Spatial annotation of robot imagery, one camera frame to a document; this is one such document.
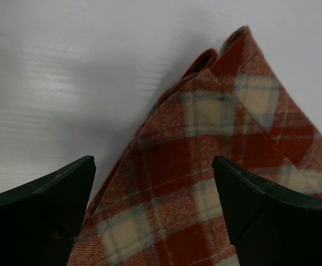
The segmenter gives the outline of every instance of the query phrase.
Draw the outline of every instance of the checkered towel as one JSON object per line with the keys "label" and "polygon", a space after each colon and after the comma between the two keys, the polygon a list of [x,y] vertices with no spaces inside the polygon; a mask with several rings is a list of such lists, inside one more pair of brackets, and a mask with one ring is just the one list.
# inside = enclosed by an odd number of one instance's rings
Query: checkered towel
{"label": "checkered towel", "polygon": [[322,136],[249,29],[210,49],[163,94],[87,211],[69,265],[239,265],[215,155],[322,197]]}

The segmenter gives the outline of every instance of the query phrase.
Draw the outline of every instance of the plaid pattern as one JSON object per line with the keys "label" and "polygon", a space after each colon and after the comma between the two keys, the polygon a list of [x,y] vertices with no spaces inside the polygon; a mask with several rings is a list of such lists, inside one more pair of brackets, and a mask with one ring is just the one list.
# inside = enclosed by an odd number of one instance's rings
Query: plaid pattern
{"label": "plaid pattern", "polygon": [[69,265],[238,265],[214,155],[322,197],[322,136],[247,27],[164,93],[86,216]]}

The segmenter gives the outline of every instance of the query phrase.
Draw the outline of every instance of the white surface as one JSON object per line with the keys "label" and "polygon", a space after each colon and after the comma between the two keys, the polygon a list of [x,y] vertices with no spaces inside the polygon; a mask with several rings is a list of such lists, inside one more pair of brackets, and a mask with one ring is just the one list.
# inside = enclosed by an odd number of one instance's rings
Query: white surface
{"label": "white surface", "polygon": [[161,93],[244,24],[322,131],[322,1],[0,0],[0,192],[94,155],[94,195]]}

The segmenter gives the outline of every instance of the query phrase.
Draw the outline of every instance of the plaid cloth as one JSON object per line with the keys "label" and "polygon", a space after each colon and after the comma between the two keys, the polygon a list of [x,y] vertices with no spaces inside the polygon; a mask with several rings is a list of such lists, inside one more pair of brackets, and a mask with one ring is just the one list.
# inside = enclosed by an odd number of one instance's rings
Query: plaid cloth
{"label": "plaid cloth", "polygon": [[239,265],[215,155],[322,197],[322,136],[242,27],[163,94],[89,207],[69,265]]}

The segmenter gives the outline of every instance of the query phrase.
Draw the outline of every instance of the fabric fold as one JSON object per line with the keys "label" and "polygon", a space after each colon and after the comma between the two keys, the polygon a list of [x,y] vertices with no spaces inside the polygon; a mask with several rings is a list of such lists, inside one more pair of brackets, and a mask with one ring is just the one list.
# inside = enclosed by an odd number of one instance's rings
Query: fabric fold
{"label": "fabric fold", "polygon": [[322,136],[248,27],[160,97],[90,205],[69,265],[238,265],[211,163],[322,197]]}

